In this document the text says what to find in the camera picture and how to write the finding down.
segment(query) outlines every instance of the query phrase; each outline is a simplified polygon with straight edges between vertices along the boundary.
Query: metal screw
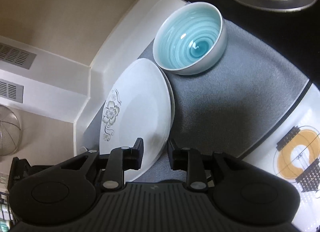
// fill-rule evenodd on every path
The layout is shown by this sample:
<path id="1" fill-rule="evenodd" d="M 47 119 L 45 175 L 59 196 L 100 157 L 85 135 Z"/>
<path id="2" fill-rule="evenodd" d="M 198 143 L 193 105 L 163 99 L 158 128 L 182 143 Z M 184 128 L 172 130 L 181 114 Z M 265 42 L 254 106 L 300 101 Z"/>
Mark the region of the metal screw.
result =
<path id="1" fill-rule="evenodd" d="M 117 183 L 116 181 L 113 181 L 113 180 L 107 180 L 102 185 L 106 189 L 115 189 L 119 186 L 119 183 Z"/>
<path id="2" fill-rule="evenodd" d="M 205 183 L 203 183 L 202 181 L 195 181 L 190 184 L 190 187 L 193 189 L 204 189 L 207 187 L 207 185 Z"/>

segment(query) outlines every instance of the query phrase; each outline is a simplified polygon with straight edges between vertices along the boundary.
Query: swirl pattern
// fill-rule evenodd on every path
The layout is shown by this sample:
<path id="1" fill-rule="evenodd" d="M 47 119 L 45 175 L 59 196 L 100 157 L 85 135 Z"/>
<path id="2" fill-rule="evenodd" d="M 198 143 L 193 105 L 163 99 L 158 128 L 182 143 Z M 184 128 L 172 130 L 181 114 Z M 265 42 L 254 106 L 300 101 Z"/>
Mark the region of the swirl pattern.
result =
<path id="1" fill-rule="evenodd" d="M 215 44 L 221 28 L 219 14 L 196 8 L 175 18 L 165 29 L 159 46 L 164 67 L 180 69 L 201 59 Z"/>

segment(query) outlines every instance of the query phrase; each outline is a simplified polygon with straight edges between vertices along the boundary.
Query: air vent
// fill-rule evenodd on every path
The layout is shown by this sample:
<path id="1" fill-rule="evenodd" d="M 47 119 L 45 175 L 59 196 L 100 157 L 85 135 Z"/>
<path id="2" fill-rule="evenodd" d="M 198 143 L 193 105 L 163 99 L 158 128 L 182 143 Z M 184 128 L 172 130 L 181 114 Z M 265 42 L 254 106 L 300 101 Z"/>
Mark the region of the air vent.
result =
<path id="1" fill-rule="evenodd" d="M 0 60 L 29 69 L 36 54 L 0 43 Z"/>
<path id="2" fill-rule="evenodd" d="M 23 86 L 0 79 L 0 97 L 22 103 Z"/>

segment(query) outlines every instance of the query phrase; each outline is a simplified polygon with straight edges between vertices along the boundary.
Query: gray fabric mat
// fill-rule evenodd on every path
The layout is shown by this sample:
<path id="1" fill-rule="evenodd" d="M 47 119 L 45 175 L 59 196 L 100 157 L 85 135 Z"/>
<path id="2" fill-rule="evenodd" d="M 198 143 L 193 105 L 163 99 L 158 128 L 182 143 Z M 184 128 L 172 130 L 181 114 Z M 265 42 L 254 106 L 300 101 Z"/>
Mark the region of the gray fabric mat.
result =
<path id="1" fill-rule="evenodd" d="M 171 135 L 178 146 L 202 154 L 224 151 L 239 156 L 280 120 L 308 79 L 264 42 L 230 21 L 225 23 L 227 49 L 213 68 L 195 76 L 165 72 L 176 104 Z M 152 45 L 140 58 L 154 60 Z M 100 130 L 101 116 L 96 117 Z M 185 179 L 185 172 L 170 169 L 165 151 L 136 181 L 163 179 Z"/>

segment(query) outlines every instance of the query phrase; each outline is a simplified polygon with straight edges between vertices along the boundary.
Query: flower pattern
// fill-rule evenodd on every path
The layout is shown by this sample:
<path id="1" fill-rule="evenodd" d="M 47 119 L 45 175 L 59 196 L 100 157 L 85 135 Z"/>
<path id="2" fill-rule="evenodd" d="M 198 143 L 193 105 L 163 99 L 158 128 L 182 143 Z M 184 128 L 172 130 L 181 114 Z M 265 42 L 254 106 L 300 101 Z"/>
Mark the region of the flower pattern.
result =
<path id="1" fill-rule="evenodd" d="M 109 101 L 106 106 L 106 113 L 102 121 L 107 125 L 113 125 L 116 121 L 116 116 L 118 116 L 120 108 L 115 105 L 114 101 Z"/>
<path id="2" fill-rule="evenodd" d="M 104 134 L 103 140 L 110 141 L 111 136 L 114 133 L 114 130 L 111 129 L 111 125 L 113 125 L 116 121 L 116 117 L 120 112 L 119 106 L 121 106 L 121 101 L 119 100 L 119 92 L 118 90 L 112 90 L 110 95 L 110 100 L 108 103 L 106 102 L 105 111 L 103 114 L 102 122 L 104 125 Z"/>

